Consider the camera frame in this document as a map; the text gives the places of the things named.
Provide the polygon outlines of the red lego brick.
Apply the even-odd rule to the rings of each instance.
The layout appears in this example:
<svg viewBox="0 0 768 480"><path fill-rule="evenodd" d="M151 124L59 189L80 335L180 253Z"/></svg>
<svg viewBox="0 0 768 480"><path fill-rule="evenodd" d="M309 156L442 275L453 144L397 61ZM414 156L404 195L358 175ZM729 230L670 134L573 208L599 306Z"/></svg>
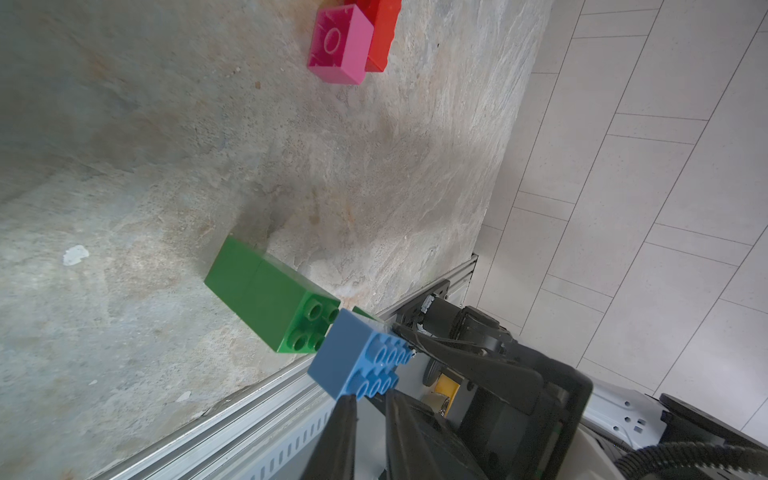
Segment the red lego brick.
<svg viewBox="0 0 768 480"><path fill-rule="evenodd" d="M388 65L396 25L402 8L401 0L346 0L357 5L372 23L374 31L365 65L366 72L382 73Z"/></svg>

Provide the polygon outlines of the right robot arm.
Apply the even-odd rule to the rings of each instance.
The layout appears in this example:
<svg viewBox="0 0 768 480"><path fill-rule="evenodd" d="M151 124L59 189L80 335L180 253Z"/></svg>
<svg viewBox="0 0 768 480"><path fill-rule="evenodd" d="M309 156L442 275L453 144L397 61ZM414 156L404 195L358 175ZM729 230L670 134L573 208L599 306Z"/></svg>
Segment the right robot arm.
<svg viewBox="0 0 768 480"><path fill-rule="evenodd" d="M441 414L404 393L386 417L391 479L736 479L765 476L767 448L670 395L593 381L448 302L448 280L394 311L394 333L459 384Z"/></svg>

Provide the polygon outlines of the green lego brick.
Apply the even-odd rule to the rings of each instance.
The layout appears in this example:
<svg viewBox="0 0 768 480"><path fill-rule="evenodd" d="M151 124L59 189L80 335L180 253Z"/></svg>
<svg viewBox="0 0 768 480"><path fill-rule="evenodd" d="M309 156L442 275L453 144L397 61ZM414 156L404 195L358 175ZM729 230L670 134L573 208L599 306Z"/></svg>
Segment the green lego brick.
<svg viewBox="0 0 768 480"><path fill-rule="evenodd" d="M313 354L341 301L269 253L228 236L205 285L274 352Z"/></svg>
<svg viewBox="0 0 768 480"><path fill-rule="evenodd" d="M361 308L360 308L360 307L358 307L358 306L354 306L354 307L352 308L352 312L353 312L353 313L355 313L355 314L357 314L357 315L360 315L360 316L362 316L362 317L365 317L365 318L367 318L367 319L370 319L370 320L373 320L373 321L377 321L377 322L379 322L379 319L378 319L376 316L374 316L374 315L372 315L372 314L370 314L370 313L366 312L365 310L361 309Z"/></svg>

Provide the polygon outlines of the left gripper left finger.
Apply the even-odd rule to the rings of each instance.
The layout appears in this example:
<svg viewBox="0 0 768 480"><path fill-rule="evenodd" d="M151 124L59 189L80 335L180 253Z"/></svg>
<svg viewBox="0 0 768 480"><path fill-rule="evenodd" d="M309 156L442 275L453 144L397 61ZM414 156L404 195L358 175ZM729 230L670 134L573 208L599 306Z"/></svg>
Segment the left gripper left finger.
<svg viewBox="0 0 768 480"><path fill-rule="evenodd" d="M355 395L341 396L300 479L353 479L357 432Z"/></svg>

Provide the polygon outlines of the blue lego brick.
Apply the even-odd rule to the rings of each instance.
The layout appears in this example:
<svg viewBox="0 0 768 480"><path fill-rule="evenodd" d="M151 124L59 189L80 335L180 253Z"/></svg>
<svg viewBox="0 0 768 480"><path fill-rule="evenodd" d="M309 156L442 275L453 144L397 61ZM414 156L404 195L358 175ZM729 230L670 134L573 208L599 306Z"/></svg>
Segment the blue lego brick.
<svg viewBox="0 0 768 480"><path fill-rule="evenodd" d="M413 357L410 345L384 323L343 309L314 355L308 375L333 399L372 398L399 382L396 369Z"/></svg>

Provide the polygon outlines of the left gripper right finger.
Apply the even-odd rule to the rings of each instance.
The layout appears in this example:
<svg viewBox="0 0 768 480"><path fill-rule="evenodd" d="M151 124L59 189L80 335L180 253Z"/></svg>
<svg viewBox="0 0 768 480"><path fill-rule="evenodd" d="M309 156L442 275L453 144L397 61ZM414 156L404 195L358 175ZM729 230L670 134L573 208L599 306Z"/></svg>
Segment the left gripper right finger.
<svg viewBox="0 0 768 480"><path fill-rule="evenodd" d="M424 403L397 390L384 396L388 479L485 479L473 454Z"/></svg>

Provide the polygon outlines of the pink lego brick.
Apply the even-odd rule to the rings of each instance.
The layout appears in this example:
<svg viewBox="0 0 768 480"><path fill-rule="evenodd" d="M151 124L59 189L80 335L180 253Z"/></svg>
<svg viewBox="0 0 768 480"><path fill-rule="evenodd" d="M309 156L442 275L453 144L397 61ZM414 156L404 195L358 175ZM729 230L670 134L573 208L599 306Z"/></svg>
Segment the pink lego brick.
<svg viewBox="0 0 768 480"><path fill-rule="evenodd" d="M330 84L360 85L374 27L355 4L317 12L308 69Z"/></svg>

